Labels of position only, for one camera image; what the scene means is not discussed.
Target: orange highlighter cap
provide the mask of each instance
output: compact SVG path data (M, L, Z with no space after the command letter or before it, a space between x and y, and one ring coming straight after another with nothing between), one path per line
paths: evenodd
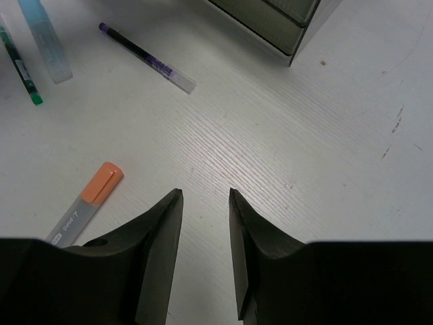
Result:
M81 192L81 198L89 204L101 205L122 177L119 167L105 162Z

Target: dark scuff mark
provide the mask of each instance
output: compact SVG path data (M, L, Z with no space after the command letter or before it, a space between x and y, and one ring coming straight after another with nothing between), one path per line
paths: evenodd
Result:
M391 133L394 133L397 130L397 127L400 125L400 122L401 122L401 117L398 119L398 122L395 125L395 127L392 129Z
M395 125L395 127L392 129L391 133L394 133L397 130L398 126L400 125L400 123L401 123L401 113L403 113L404 109L405 109L405 105L403 104L403 106L401 106L401 109L400 109L400 111L397 114L398 122Z
M416 144L413 145L422 151L421 147L417 146Z
M415 42L415 45L411 48L411 50L403 58L403 60L401 60L394 68L392 68L391 70L389 70L388 73L391 73L392 71L394 71L395 69L397 69L401 64L403 64L409 58L409 56L411 56L411 54L413 53L413 51L415 51L416 47L418 46L419 41L421 41L422 35L424 34L424 31L425 31L426 26L427 26L427 22L429 21L430 15L432 14L432 11L433 11L433 8L430 9L430 11L427 14L426 20L424 20L421 32L418 34L418 38L417 38L417 41Z
M405 109L404 104L403 104L403 106L401 106L400 112L398 112L398 114L397 114L397 118L399 118L401 116L401 113L403 113L403 109Z
M390 148L391 148L391 146L389 146L388 149L386 149L384 155L381 157L381 160L382 160L383 158L385 158L385 156L386 156L386 154L388 153L388 151L390 151Z

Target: white table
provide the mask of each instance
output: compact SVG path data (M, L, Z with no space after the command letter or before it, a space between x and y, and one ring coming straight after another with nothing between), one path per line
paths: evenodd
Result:
M205 1L43 3L74 78L51 82L18 4L0 0L45 100L31 104L1 47L0 236L46 237L106 160L125 178L78 244L181 188L167 324L237 324L230 187L301 241L432 238L432 1L344 0L290 69Z

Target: pen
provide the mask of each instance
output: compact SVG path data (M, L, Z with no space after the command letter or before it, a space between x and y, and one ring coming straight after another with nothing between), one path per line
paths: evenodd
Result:
M142 59L148 66L159 72L165 79L184 90L185 93L191 93L196 87L196 82L194 80L187 77L185 74L173 68L172 66L162 63L150 53L138 47L136 44L126 39L103 22L99 24L99 29L114 39L116 42L125 46L129 51L133 52L136 56Z
M123 172L119 167L105 162L49 233L46 241L59 248L70 246L122 177Z
M42 104L43 101L41 96L38 93L38 89L36 89L36 86L33 83L33 80L31 79L26 69L26 66L24 65L20 53L18 53L18 50L14 44L14 41L12 41L12 36L10 35L6 23L3 17L1 16L1 14L0 14L0 37L1 40L3 41L3 44L6 47L6 51L9 54L9 57L14 63L15 69L20 75L22 83L24 84L28 94L30 95L33 104L35 105Z

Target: highlighter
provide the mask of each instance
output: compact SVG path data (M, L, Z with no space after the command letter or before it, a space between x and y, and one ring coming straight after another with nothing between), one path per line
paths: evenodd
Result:
M59 248L70 246L122 177L123 172L119 167L105 162L48 235L46 241Z
M66 56L42 3L39 0L18 0L27 25L41 52L54 83L72 78Z

